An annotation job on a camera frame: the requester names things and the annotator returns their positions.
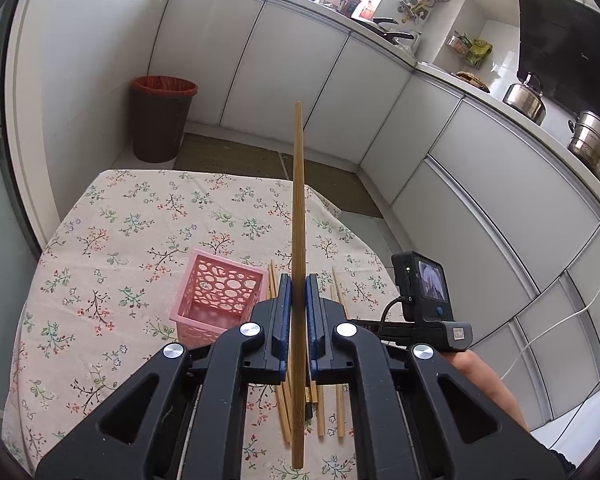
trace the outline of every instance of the table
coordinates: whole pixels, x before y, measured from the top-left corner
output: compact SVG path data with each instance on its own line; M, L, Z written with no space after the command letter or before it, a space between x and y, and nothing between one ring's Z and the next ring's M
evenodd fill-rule
M397 295L378 256L306 187L307 273L330 296L332 268L349 315L379 319ZM16 334L2 439L31 471L119 384L176 339L169 310L197 246L237 262L290 272L292 183L213 173L100 174L44 250ZM290 466L272 386L249 388L242 477L356 478L353 432L336 434L325 386L327 435L305 430L302 470Z

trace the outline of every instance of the black cable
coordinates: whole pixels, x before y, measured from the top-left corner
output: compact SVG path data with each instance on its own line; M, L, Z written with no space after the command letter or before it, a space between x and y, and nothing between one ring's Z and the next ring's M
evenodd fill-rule
M585 397L585 399L582 401L582 404L578 407L578 409L576 410L576 412L573 414L573 416L571 417L571 419L568 421L567 425L564 427L564 429L562 430L562 433L560 435L558 435L558 438L555 439L555 442L553 444L551 444L551 447L549 449L553 449L554 446L556 444L558 444L558 441L562 438L562 436L564 435L564 432L567 431L567 428L570 426L570 424L573 422L573 419L576 418L576 415L578 414L578 412L580 411L580 409L584 406L584 403L587 402L587 400L589 400L589 397L592 396L593 392L596 391L596 388L600 386L600 380L598 381L598 383L592 388L592 390L589 392L589 395L587 395Z
M404 296L395 298L394 300L391 300L389 302L389 304L382 311L382 316L380 317L380 325L378 326L378 339L380 339L380 334L382 333L382 327L384 326L384 320L386 319L386 315L389 313L389 309L391 309L391 307L394 306L396 303L401 303L403 301L407 301L407 298L405 298Z

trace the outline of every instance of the human hand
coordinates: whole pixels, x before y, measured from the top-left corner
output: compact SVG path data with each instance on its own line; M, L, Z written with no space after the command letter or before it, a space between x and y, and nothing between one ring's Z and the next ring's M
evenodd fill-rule
M442 355L513 420L526 431L529 431L516 397L500 380L493 368L480 359L475 352L466 350L457 353L443 353Z

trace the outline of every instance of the floor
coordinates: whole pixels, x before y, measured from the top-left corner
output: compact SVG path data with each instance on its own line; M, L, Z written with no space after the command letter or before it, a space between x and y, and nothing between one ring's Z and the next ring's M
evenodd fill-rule
M138 160L131 144L114 170L179 170L290 180L293 156L214 137L185 134L177 158L160 164ZM401 251L373 199L355 173L305 160L305 182L342 210L340 221L373 250L394 277L391 255Z

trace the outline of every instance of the kettle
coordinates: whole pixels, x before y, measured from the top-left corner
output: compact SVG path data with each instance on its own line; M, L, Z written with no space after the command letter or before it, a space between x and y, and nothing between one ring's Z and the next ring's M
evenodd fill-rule
M546 115L546 108L544 108L541 97L542 83L540 78L530 72L524 83L515 83L509 87L502 102L519 111L539 126Z

